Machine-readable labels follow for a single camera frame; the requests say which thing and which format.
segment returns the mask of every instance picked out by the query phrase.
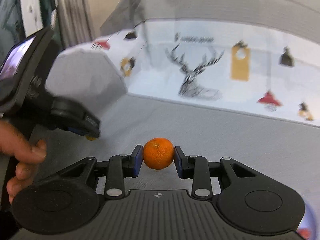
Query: gray fabric surface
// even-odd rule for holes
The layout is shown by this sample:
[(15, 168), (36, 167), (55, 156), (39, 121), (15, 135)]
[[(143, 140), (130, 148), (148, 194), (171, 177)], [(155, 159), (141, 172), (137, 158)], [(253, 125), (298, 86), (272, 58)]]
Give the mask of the gray fabric surface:
[(78, 100), (98, 117), (126, 93), (123, 78), (99, 50), (72, 49), (72, 53), (60, 54), (45, 85), (54, 95)]
[[(49, 135), (48, 156), (38, 178), (87, 156), (104, 161), (116, 154), (130, 154), (136, 144), (165, 137), (186, 155), (202, 155), (209, 161), (230, 156), (294, 188), (320, 210), (316, 197), (320, 194), (319, 128), (124, 95), (101, 117), (98, 140), (87, 141), (61, 130)], [(218, 193), (217, 180), (212, 181)], [(139, 177), (125, 179), (126, 190), (190, 190), (191, 184), (191, 179), (178, 178), (174, 164), (160, 171), (143, 164)], [(100, 193), (103, 186), (99, 184)]]
[(320, 43), (320, 0), (121, 0), (101, 35), (159, 18), (263, 25)]

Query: mandarin orange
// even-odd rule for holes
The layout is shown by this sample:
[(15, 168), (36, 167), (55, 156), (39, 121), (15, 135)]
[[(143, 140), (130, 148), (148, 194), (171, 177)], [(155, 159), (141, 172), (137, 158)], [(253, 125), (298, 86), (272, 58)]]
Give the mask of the mandarin orange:
[(161, 170), (173, 161), (173, 144), (166, 138), (154, 138), (143, 147), (144, 163), (151, 169)]

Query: finger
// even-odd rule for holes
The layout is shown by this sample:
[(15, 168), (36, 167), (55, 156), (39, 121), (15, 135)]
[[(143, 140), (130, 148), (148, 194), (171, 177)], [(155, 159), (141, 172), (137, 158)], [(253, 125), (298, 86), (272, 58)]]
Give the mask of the finger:
[(25, 137), (11, 124), (0, 121), (0, 152), (15, 156), (24, 163), (41, 163), (44, 161), (46, 151), (40, 147), (31, 147)]
[(47, 150), (47, 143), (45, 140), (41, 139), (40, 141), (37, 142), (36, 146), (40, 148), (41, 150), (46, 151)]
[(10, 204), (12, 204), (13, 199), (14, 199), (14, 196), (9, 196), (9, 202), (10, 202)]
[(16, 177), (19, 180), (34, 177), (37, 171), (37, 165), (19, 162), (16, 167)]
[(19, 180), (17, 177), (11, 178), (7, 183), (9, 196), (16, 196), (21, 190), (32, 184), (33, 178)]

